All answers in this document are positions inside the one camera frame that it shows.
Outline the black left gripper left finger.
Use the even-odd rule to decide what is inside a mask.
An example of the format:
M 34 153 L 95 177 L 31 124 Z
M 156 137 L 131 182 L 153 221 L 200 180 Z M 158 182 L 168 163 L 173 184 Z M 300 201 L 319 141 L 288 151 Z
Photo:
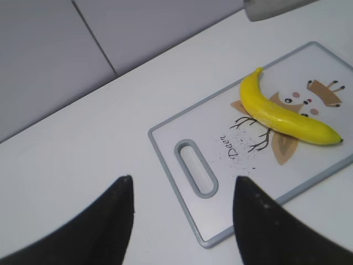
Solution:
M 134 214 L 132 177 L 119 177 L 71 221 L 1 264 L 122 264 Z

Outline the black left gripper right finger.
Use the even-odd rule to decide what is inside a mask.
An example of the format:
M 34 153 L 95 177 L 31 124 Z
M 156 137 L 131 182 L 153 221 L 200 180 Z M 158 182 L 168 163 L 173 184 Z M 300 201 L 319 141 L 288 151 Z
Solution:
M 233 227 L 243 264 L 352 264 L 352 252 L 305 225 L 249 177 L 236 179 Z

